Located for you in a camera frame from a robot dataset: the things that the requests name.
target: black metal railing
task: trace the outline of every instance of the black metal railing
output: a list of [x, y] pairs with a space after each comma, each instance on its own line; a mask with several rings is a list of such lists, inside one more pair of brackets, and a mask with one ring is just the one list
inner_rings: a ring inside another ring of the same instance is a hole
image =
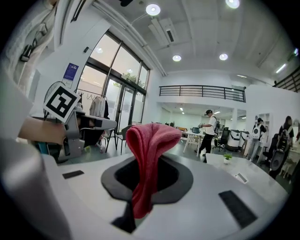
[[245, 92], [243, 90], [207, 85], [160, 86], [159, 95], [222, 98], [243, 103], [246, 102]]
[[298, 67], [285, 79], [276, 83], [273, 87], [282, 88], [293, 92], [300, 92], [300, 67]]

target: white ceiling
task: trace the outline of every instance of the white ceiling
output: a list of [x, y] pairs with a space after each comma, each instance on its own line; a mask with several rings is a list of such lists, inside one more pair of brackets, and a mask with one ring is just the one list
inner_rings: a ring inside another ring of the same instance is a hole
[[[204, 114], [208, 109], [211, 109], [214, 113], [220, 111], [220, 113], [216, 114], [217, 118], [229, 120], [233, 117], [233, 109], [229, 107], [183, 103], [163, 103], [162, 107], [173, 113], [182, 113], [182, 111], [180, 110], [180, 108], [182, 107], [185, 114], [199, 115], [202, 117], [204, 117]], [[245, 115], [245, 110], [238, 110], [238, 117]]]
[[[104, 1], [132, 23], [167, 72], [221, 69], [251, 77], [256, 71], [261, 80], [266, 76], [281, 80], [300, 64], [299, 59], [294, 59], [282, 73], [275, 73], [294, 46], [273, 14], [258, 0], [240, 0], [237, 9], [229, 8], [225, 0], [134, 0], [127, 7], [121, 7], [118, 0]], [[171, 19], [177, 42], [160, 46], [148, 27], [152, 17], [138, 19], [145, 15], [150, 3], [161, 8], [155, 18]], [[228, 54], [226, 63], [218, 59], [221, 53]], [[182, 57], [181, 62], [172, 60], [175, 54]]]

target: small potted plant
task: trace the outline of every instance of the small potted plant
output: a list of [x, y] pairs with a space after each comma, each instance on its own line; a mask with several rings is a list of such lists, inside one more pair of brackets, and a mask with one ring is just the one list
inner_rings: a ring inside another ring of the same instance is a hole
[[230, 159], [232, 158], [232, 155], [231, 154], [224, 154], [224, 164], [229, 164], [230, 163]]

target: blue sign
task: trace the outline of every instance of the blue sign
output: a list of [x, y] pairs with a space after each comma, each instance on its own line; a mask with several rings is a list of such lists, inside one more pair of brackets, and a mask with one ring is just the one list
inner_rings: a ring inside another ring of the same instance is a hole
[[74, 77], [76, 75], [77, 69], [78, 69], [77, 65], [75, 65], [73, 63], [69, 63], [69, 65], [68, 65], [68, 67], [66, 69], [66, 72], [64, 74], [64, 78], [68, 79], [70, 81], [73, 81]]

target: black sleeve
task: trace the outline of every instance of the black sleeve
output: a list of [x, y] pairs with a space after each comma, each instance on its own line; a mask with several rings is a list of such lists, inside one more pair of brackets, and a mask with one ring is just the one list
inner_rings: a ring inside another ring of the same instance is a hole
[[282, 129], [282, 126], [280, 127], [280, 129], [279, 129], [279, 136], [282, 134], [282, 131], [283, 131], [283, 129]]
[[294, 129], [291, 130], [290, 132], [290, 138], [293, 138], [295, 135], [294, 135]]
[[263, 125], [261, 125], [261, 131], [262, 131], [263, 133], [265, 133], [265, 132], [267, 131], [267, 129], [266, 129]]

